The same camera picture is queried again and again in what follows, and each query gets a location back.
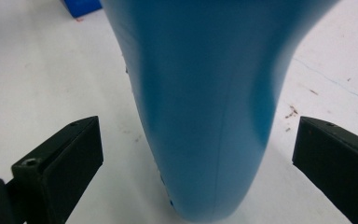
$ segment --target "blue curved surface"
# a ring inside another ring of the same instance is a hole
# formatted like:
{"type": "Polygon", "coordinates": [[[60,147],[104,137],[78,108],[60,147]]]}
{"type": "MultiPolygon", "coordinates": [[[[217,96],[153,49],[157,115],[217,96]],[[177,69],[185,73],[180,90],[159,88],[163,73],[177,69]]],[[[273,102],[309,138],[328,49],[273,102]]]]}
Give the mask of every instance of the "blue curved surface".
{"type": "Polygon", "coordinates": [[[255,177],[286,68],[335,0],[103,0],[175,210],[231,214],[255,177]]]}

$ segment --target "black plastic bracket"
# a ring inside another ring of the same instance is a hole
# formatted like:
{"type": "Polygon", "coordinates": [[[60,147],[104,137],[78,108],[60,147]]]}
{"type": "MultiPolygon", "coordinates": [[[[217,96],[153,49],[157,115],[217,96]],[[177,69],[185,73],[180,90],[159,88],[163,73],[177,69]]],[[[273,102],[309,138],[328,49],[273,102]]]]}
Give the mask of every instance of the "black plastic bracket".
{"type": "Polygon", "coordinates": [[[65,223],[102,164],[98,117],[68,124],[0,179],[0,223],[65,223]]]}
{"type": "Polygon", "coordinates": [[[293,164],[352,223],[358,223],[358,136],[336,124],[301,117],[293,164]]]}

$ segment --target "screw hole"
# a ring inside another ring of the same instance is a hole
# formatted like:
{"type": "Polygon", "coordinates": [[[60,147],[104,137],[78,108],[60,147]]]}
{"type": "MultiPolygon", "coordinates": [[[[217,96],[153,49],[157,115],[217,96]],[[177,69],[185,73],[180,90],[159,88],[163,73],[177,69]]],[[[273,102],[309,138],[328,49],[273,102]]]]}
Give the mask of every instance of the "screw hole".
{"type": "Polygon", "coordinates": [[[334,124],[334,123],[330,123],[330,122],[326,123],[326,125],[327,125],[327,126],[330,126],[330,127],[337,127],[337,125],[336,125],[336,124],[334,124]]]}
{"type": "Polygon", "coordinates": [[[37,160],[34,158],[22,162],[22,165],[26,165],[26,166],[35,166],[36,164],[37,164],[37,160]]]}

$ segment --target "white background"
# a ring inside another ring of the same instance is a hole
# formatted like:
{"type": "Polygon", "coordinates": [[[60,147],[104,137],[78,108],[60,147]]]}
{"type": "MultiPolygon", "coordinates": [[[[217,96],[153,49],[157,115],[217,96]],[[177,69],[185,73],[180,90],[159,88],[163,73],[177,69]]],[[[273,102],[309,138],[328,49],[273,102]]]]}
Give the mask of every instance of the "white background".
{"type": "MultiPolygon", "coordinates": [[[[67,223],[186,223],[171,208],[125,64],[102,10],[0,1],[0,177],[66,124],[100,118],[104,164],[67,223]]],[[[217,223],[349,223],[291,163],[299,116],[358,134],[358,0],[339,2],[291,62],[265,158],[239,209],[217,223]],[[298,115],[286,118],[293,106],[298,115]]]]}

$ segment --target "blue plastic object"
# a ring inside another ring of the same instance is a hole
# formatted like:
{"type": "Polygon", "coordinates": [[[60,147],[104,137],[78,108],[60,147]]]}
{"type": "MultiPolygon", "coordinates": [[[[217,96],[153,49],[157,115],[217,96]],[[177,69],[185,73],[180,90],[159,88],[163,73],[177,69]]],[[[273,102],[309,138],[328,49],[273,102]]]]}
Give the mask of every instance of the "blue plastic object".
{"type": "Polygon", "coordinates": [[[103,0],[175,210],[230,215],[269,139],[296,45],[335,0],[103,0]]]}
{"type": "Polygon", "coordinates": [[[62,0],[73,18],[81,17],[102,8],[99,0],[62,0]]]}

